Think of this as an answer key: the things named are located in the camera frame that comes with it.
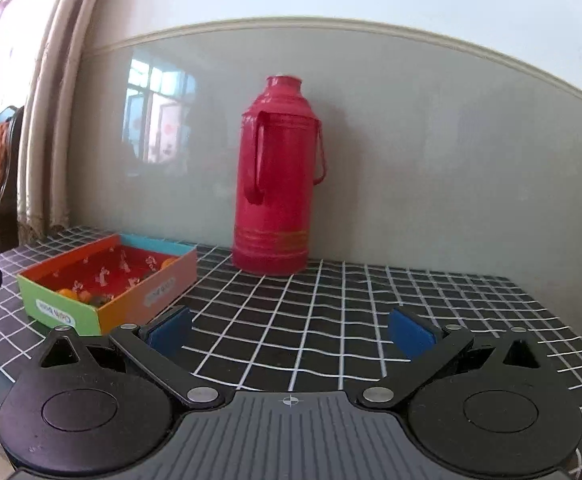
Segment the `curtain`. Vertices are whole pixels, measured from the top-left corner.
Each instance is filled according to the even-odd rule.
[[[24,106],[18,222],[22,242],[68,226],[66,159],[72,95],[95,0],[57,0]]]
[[[12,79],[15,70],[20,75],[19,86],[14,80],[8,86],[0,84],[0,103],[24,105],[18,157],[21,243],[69,224],[66,160],[72,95],[95,1],[0,0],[0,81],[4,81],[5,63],[11,63],[7,78]],[[27,9],[32,9],[29,16],[17,19]],[[14,34],[18,27],[26,28],[27,34],[20,30]],[[29,35],[29,29],[35,33]],[[28,50],[21,46],[23,38],[34,41]]]

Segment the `orange fruit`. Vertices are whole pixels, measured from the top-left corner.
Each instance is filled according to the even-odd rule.
[[[65,298],[69,298],[70,300],[76,300],[78,299],[78,295],[77,293],[75,293],[74,291],[72,291],[70,288],[61,288],[60,290],[57,291],[57,293],[60,296],[64,296]]]
[[[162,265],[160,266],[161,269],[166,269],[168,266],[170,266],[170,264],[172,264],[175,260],[177,260],[177,258],[167,258],[166,260],[164,260],[162,262]]]
[[[93,295],[88,290],[81,290],[78,294],[78,298],[82,303],[88,303]]]

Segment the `black and white checkered tablecloth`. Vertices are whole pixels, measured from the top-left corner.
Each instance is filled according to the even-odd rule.
[[[48,329],[26,316],[15,276],[106,233],[71,228],[0,255],[0,403]],[[289,278],[235,269],[230,251],[197,245],[198,280],[179,300],[195,312],[175,361],[194,374],[248,390],[334,390],[377,381],[402,356],[387,317],[409,306],[438,326],[498,337],[523,327],[545,346],[582,409],[582,338],[510,280],[314,260]],[[570,464],[582,480],[582,440]]]

